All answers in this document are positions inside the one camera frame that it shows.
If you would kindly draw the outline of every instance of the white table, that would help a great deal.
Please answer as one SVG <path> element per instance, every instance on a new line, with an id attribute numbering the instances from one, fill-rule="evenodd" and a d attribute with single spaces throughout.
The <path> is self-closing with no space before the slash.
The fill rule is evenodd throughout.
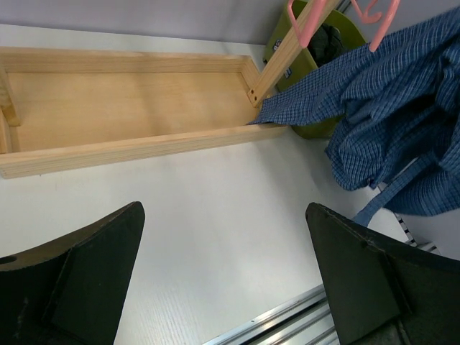
<path id="1" fill-rule="evenodd" d="M 263 46 L 0 25 L 0 45 L 251 55 Z M 310 202 L 354 216 L 376 194 L 334 181 L 324 142 L 277 139 L 0 179 L 0 257 L 131 201 L 146 211 L 116 344 L 199 344 L 321 284 Z M 401 241 L 380 211 L 371 228 Z"/>

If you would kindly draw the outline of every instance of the blue cloth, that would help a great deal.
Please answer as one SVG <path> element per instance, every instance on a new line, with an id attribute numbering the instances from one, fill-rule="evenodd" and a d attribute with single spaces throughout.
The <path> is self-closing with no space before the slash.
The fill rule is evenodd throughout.
<path id="1" fill-rule="evenodd" d="M 432 216 L 460 207 L 460 7 L 314 70 L 263 102 L 253 124 L 306 125 L 346 114 L 326 154 L 339 185 L 389 185 L 381 207 Z"/>

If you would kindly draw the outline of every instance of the green box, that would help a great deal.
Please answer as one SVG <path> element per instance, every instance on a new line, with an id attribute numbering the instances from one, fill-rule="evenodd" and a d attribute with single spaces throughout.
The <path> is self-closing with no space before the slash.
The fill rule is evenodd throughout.
<path id="1" fill-rule="evenodd" d="M 307 3 L 305 1 L 296 0 L 293 3 L 293 13 L 295 18 L 302 12 Z M 340 31 L 341 40 L 349 50 L 358 48 L 366 43 L 362 33 L 353 24 L 353 22 L 345 17 L 339 11 L 333 10 L 324 23 L 329 24 Z M 280 20 L 265 47 L 264 60 L 269 61 L 275 53 L 276 48 L 280 45 L 282 39 L 291 28 L 291 23 L 288 16 L 287 7 L 284 6 Z M 289 86 L 297 83 L 305 77 L 309 72 L 315 70 L 318 66 L 311 56 L 308 49 L 304 49 L 299 56 L 294 60 L 293 64 L 286 70 L 285 75 L 281 77 L 276 84 L 279 91 L 286 90 Z M 342 116 L 333 119 L 327 119 L 319 124 L 311 124 L 308 126 L 293 126 L 294 131 L 305 139 L 313 138 L 329 138 L 336 128 L 337 123 Z"/>

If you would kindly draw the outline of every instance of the plastic hanger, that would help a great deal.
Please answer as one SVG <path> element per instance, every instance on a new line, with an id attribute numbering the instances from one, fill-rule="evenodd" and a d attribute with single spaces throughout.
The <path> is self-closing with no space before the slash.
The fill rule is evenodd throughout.
<path id="1" fill-rule="evenodd" d="M 297 20 L 295 19 L 295 16 L 293 13 L 294 0 L 289 0 L 287 2 L 287 14 L 289 15 L 290 22 L 293 25 L 295 35 L 297 36 L 299 44 L 304 49 L 307 48 L 308 43 L 310 43 L 311 37 L 316 31 L 316 27 L 318 26 L 319 19 L 324 10 L 324 6 L 326 5 L 326 2 L 328 0 L 311 0 L 311 1 L 313 1 L 313 5 L 311 8 L 310 14 L 308 15 L 308 20 L 302 31 L 300 31 L 300 28 L 297 24 Z M 365 24 L 373 24 L 381 20 L 382 12 L 377 12 L 376 14 L 373 14 L 372 16 L 369 15 L 369 10 L 377 2 L 378 0 L 372 0 L 371 3 L 366 7 L 363 13 L 361 9 L 359 8 L 357 0 L 351 0 L 353 7 L 358 14 L 358 17 Z M 396 14 L 397 8 L 399 7 L 399 4 L 400 4 L 400 0 L 391 0 L 391 4 L 388 9 L 387 15 L 383 19 L 379 30 L 377 31 L 376 35 L 371 41 L 371 44 L 369 45 L 369 50 L 371 52 L 374 52 L 378 48 L 383 37 L 387 33 L 387 30 L 390 27 L 393 21 L 393 18 L 395 18 L 395 14 Z"/>

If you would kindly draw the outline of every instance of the striped fabric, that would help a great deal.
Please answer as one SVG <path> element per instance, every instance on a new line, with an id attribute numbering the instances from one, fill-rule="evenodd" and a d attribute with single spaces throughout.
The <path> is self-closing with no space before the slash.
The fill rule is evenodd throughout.
<path id="1" fill-rule="evenodd" d="M 367 225 L 381 207 L 420 216 L 460 207 L 460 7 L 314 70 L 265 100 L 252 123 L 341 114 L 326 150 L 339 185 L 389 183 L 355 221 Z"/>

